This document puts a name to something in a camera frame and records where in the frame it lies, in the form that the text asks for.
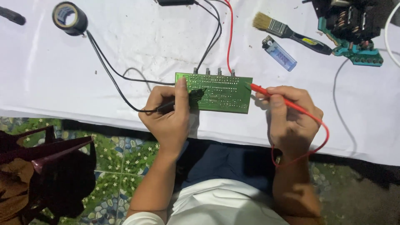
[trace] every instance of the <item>lighter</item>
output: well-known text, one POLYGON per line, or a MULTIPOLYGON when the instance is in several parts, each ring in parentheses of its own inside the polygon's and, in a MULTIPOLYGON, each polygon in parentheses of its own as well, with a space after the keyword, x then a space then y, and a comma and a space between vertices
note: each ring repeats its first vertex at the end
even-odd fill
POLYGON ((297 65, 296 60, 269 35, 262 41, 262 48, 289 72, 297 65))

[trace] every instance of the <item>white tablecloth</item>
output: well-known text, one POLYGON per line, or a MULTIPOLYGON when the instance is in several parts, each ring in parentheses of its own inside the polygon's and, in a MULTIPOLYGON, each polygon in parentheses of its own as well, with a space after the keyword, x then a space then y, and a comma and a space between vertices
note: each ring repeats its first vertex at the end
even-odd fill
MULTIPOLYGON (((51 13, 59 0, 0 0, 0 6, 26 17, 24 26, 0 17, 0 115, 56 117, 146 131, 138 113, 121 99, 101 66, 89 40, 69 36, 56 28, 51 13)), ((153 0, 75 0, 89 19, 88 29, 115 66, 123 72, 136 67, 148 80, 173 82, 175 72, 192 72, 212 38, 217 22, 199 6, 161 7, 153 0)), ((210 8, 204 1, 200 3, 210 8)), ((199 73, 210 68, 216 74, 226 66, 230 12, 218 8, 222 37, 209 53, 199 73)), ((382 52, 380 68, 353 66, 347 62, 336 84, 341 123, 333 101, 334 77, 344 57, 317 54, 289 39, 275 38, 298 64, 286 71, 262 48, 267 34, 251 27, 256 12, 286 23, 294 31, 334 47, 317 31, 311 3, 300 0, 231 0, 234 33, 230 65, 237 76, 253 77, 262 86, 291 85, 309 91, 324 113, 331 138, 321 153, 370 162, 400 165, 400 68, 382 52)), ((400 52, 400 28, 391 25, 389 41, 400 52)), ((382 36, 374 39, 385 48, 382 36)), ((140 78, 134 72, 129 77, 140 78)), ((125 96, 142 108, 149 96, 147 85, 115 76, 125 96)), ((242 145, 270 146, 266 111, 251 100, 247 115, 201 111, 192 137, 242 145)), ((321 128, 313 141, 325 138, 321 128)))

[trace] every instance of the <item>printed circuit board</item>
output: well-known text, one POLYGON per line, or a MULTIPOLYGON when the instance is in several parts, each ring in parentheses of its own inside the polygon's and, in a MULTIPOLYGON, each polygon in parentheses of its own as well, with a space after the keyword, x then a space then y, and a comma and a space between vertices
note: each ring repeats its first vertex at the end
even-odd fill
POLYGON ((253 78, 176 73, 175 82, 186 77, 188 91, 202 90, 189 100, 190 108, 230 113, 248 113, 253 78))

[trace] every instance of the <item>paint brush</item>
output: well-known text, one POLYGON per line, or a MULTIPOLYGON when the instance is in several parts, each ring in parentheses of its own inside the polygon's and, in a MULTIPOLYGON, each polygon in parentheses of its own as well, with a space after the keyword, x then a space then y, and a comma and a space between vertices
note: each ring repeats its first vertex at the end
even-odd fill
POLYGON ((292 31, 288 25, 274 20, 261 12, 258 12, 256 14, 256 17, 253 20, 253 27, 276 35, 280 38, 290 38, 306 46, 307 48, 324 55, 330 55, 332 53, 332 49, 328 45, 315 39, 298 34, 292 31))

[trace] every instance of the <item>fingernail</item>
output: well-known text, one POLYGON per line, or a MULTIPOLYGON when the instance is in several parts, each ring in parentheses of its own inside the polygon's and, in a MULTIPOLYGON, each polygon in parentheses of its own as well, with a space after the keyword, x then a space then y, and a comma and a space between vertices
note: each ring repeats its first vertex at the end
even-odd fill
POLYGON ((280 97, 272 96, 271 97, 271 104, 272 104, 273 107, 279 107, 279 106, 281 106, 283 104, 283 101, 282 101, 282 99, 280 97))
POLYGON ((181 77, 176 83, 177 87, 186 87, 186 77, 181 77))

